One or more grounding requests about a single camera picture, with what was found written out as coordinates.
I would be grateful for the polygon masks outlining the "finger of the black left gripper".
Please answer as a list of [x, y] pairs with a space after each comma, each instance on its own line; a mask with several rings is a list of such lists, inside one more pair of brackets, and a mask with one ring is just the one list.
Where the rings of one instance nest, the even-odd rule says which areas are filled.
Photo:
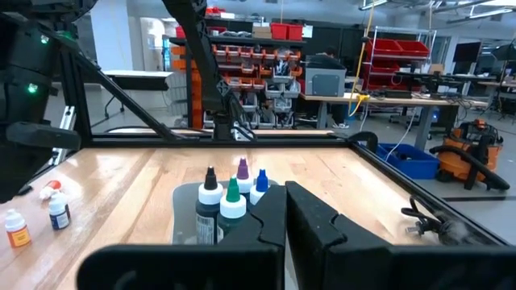
[[1, 203], [19, 194], [27, 183], [27, 155], [12, 147], [1, 148]]
[[27, 170], [28, 178], [23, 185], [23, 192], [29, 193], [32, 190], [30, 183], [48, 167], [48, 161], [52, 158], [52, 149], [41, 149], [35, 153], [35, 158], [30, 162]]

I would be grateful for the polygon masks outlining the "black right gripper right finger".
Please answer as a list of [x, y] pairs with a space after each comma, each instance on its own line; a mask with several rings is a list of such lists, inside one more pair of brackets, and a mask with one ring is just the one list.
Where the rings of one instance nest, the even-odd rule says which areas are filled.
[[287, 181], [287, 233], [300, 289], [387, 289], [389, 245], [300, 184]]

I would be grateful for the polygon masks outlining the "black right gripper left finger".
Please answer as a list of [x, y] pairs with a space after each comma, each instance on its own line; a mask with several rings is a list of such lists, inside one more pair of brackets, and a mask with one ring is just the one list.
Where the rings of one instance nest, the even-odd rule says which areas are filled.
[[272, 185], [241, 222], [225, 235], [220, 245], [252, 243], [285, 245], [286, 187]]

